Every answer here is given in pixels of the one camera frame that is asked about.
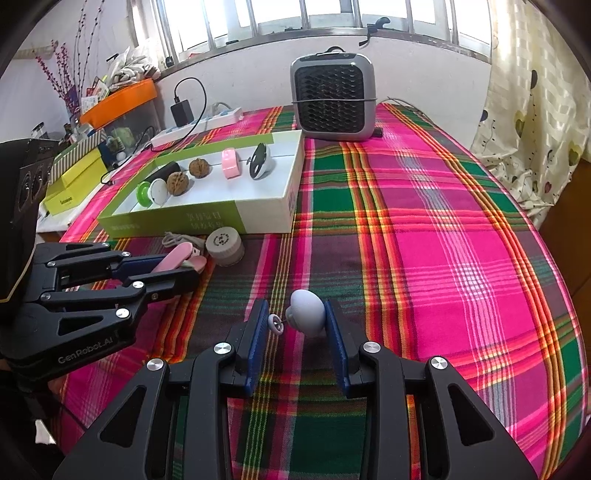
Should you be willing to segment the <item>black bike light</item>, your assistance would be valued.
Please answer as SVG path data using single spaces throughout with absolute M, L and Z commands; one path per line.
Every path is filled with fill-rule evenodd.
M 156 179 L 162 179 L 166 181 L 172 173 L 177 173 L 180 171 L 181 168 L 176 162 L 169 162 L 148 175 L 144 181 L 147 183 L 151 183 Z

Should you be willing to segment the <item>green white cardboard box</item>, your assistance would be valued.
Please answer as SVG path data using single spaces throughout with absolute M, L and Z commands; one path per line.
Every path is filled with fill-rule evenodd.
M 274 168 L 269 176 L 252 180 L 249 160 L 259 143 L 270 146 Z M 221 152 L 235 148 L 242 174 L 226 179 Z M 163 206 L 140 206 L 137 186 L 158 168 L 176 162 L 183 172 L 195 158 L 211 164 L 205 178 L 189 178 L 187 191 L 169 196 Z M 166 232 L 209 234 L 222 226 L 242 234 L 288 233 L 297 209 L 297 194 L 304 166 L 304 136 L 300 130 L 236 137 L 187 147 L 147 161 L 118 191 L 98 216 L 112 238 L 161 236 Z

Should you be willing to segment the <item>purple flower branches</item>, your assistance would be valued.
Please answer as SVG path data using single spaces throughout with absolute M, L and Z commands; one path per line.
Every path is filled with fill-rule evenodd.
M 63 101 L 70 117 L 81 114 L 80 101 L 86 92 L 90 79 L 89 63 L 93 51 L 98 51 L 105 0 L 96 1 L 95 11 L 91 11 L 92 1 L 83 1 L 76 23 L 73 44 L 52 40 L 50 43 L 55 69 L 52 70 L 47 60 L 39 55 L 35 57 L 58 98 Z

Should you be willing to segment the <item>yellow cardboard box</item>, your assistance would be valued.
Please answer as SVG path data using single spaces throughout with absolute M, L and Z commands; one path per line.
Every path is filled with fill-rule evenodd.
M 47 187 L 43 201 L 51 215 L 78 206 L 100 183 L 106 167 L 98 148 L 91 150 Z

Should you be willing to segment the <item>white side shelf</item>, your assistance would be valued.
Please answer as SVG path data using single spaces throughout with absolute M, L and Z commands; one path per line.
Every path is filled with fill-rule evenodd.
M 105 165 L 103 159 L 103 153 L 110 154 L 109 149 L 106 147 L 106 143 L 103 142 L 97 147 L 102 156 L 103 163 Z M 100 182 L 105 181 L 110 178 L 111 173 L 107 172 L 102 175 Z M 39 234 L 41 233 L 49 233 L 49 232 L 58 232 L 58 231 L 65 231 L 68 229 L 71 222 L 76 218 L 76 216 L 88 205 L 90 200 L 96 195 L 96 193 L 100 190 L 101 186 L 100 183 L 89 193 L 89 195 L 76 207 L 70 210 L 66 210 L 63 213 L 58 215 L 51 215 L 44 207 L 43 201 L 42 206 L 40 207 L 40 218 L 37 223 L 37 231 Z

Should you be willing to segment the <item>white power strip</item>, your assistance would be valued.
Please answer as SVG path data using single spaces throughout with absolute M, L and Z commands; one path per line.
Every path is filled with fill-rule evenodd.
M 211 131 L 212 129 L 233 125 L 242 120 L 243 111 L 241 107 L 233 110 L 226 110 L 214 116 L 191 122 L 182 127 L 171 127 L 155 135 L 151 140 L 151 146 L 159 148 L 181 140 L 193 134 Z

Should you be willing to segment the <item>pink case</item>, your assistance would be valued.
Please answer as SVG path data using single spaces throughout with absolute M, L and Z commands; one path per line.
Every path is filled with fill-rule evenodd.
M 233 179 L 242 174 L 242 167 L 235 148 L 226 148 L 221 152 L 221 169 L 226 179 Z
M 152 273 L 167 272 L 180 267 L 192 268 L 197 273 L 204 271 L 207 258 L 190 242 L 176 245 L 153 269 Z

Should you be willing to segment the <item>patterned cream curtain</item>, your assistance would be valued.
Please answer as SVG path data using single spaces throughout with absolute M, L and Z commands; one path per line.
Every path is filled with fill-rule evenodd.
M 491 75 L 472 153 L 541 226 L 590 159 L 590 81 L 529 1 L 492 1 Z

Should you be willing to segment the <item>grey black fan heater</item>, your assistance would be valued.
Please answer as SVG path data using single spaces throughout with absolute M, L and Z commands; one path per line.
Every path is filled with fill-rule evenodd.
M 290 89 L 305 136 L 353 142 L 374 135 L 377 90 L 368 57 L 336 46 L 298 57 L 290 65 Z

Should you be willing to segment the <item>white suction hook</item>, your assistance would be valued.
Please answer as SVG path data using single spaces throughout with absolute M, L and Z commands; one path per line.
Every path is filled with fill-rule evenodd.
M 305 336 L 317 336 L 325 326 L 325 305 L 321 298 L 310 290 L 294 290 L 283 317 L 270 313 L 267 326 L 276 336 L 283 334 L 286 326 Z

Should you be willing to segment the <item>green white spool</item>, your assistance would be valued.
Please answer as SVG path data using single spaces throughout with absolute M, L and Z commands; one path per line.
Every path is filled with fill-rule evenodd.
M 156 178 L 151 182 L 143 181 L 136 189 L 136 199 L 140 206 L 149 208 L 153 205 L 163 206 L 168 200 L 170 193 L 166 182 L 161 178 Z

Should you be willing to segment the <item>wooden cabinet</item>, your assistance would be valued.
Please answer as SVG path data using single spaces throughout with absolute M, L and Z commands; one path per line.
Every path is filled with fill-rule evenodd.
M 575 303 L 590 301 L 590 163 L 582 160 L 540 233 Z

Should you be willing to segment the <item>wrinkled brown walnut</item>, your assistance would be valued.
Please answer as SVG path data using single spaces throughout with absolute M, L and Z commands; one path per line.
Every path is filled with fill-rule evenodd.
M 211 173 L 211 164 L 204 158 L 195 158 L 190 161 L 188 171 L 194 178 L 202 179 Z

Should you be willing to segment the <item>white round cap container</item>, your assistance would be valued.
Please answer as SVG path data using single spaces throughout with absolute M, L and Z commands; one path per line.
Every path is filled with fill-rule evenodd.
M 242 237 L 234 227 L 220 227 L 208 235 L 205 250 L 217 266 L 235 265 L 245 255 Z

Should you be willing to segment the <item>plaid tablecloth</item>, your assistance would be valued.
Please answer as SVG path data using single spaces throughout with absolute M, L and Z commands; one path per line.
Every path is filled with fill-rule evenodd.
M 588 364 L 577 314 L 536 228 L 452 137 L 401 107 L 378 107 L 383 138 L 305 139 L 294 228 L 246 236 L 245 257 L 209 263 L 199 285 L 152 304 L 136 343 L 66 377 L 52 427 L 69 451 L 151 357 L 196 356 L 266 298 L 335 298 L 370 340 L 426 361 L 441 355 L 505 425 L 540 479 L 586 423 Z M 237 479 L 356 479 L 363 401 L 335 385 L 321 338 L 270 335 L 252 400 L 229 402 Z

